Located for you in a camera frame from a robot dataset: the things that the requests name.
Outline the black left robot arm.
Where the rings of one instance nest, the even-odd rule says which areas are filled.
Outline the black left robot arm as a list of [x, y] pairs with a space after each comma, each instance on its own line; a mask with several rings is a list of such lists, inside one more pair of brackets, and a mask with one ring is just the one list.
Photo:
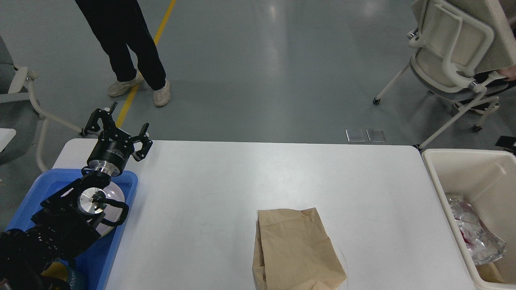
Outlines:
[[149, 154], [153, 141], [149, 123], [131, 136], [112, 117], [117, 104], [92, 112], [83, 134], [98, 136], [81, 176], [40, 203], [28, 230], [1, 233], [1, 285], [10, 290], [69, 290], [64, 281], [43, 274], [56, 259], [74, 262], [102, 234], [99, 225], [116, 229], [130, 211], [125, 201], [108, 196], [105, 188], [120, 176], [129, 158], [137, 162]]

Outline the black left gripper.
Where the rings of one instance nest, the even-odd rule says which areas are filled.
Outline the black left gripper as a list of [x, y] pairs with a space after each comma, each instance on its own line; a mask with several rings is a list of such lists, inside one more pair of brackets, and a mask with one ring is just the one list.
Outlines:
[[[110, 107], [96, 108], [80, 131], [81, 137], [95, 135], [98, 138], [87, 159], [87, 169], [105, 173], [110, 177], [119, 176], [131, 156], [137, 162], [145, 159], [153, 145], [148, 134], [149, 123], [144, 123], [140, 133], [133, 137], [116, 126], [112, 114], [117, 105], [115, 101]], [[136, 143], [141, 143], [140, 150], [135, 150]]]

